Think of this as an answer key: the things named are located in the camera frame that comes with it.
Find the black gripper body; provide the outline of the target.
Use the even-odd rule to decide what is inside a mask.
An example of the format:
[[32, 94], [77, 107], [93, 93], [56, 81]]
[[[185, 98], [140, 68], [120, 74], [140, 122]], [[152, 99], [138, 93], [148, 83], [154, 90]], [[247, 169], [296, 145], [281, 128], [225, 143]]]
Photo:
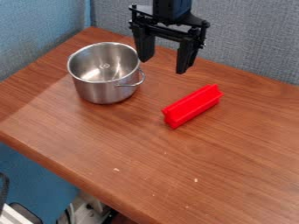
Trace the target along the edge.
[[210, 24], [206, 20], [192, 15], [190, 3], [152, 3], [150, 5], [132, 3], [129, 10], [132, 11], [133, 22], [144, 19], [144, 22], [149, 25], [189, 26], [189, 34], [201, 44], [204, 43]]

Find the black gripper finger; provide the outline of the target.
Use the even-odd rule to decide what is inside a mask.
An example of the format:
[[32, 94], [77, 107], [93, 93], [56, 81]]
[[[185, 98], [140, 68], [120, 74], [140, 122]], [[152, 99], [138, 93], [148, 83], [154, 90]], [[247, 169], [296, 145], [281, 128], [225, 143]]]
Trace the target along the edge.
[[146, 62], [154, 55], [154, 35], [144, 27], [132, 28], [137, 57]]
[[198, 47], [193, 39], [184, 39], [180, 42], [176, 57], [176, 73], [184, 74], [186, 69], [192, 66]]

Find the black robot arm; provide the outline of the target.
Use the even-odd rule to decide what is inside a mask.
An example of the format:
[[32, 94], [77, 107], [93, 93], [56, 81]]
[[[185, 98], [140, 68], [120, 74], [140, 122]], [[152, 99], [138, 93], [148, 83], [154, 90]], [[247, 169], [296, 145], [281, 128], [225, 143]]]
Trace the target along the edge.
[[177, 42], [176, 73], [184, 74], [205, 46], [210, 23], [192, 15], [192, 0], [152, 0], [150, 5], [129, 5], [137, 57], [146, 62], [154, 56], [154, 38]]

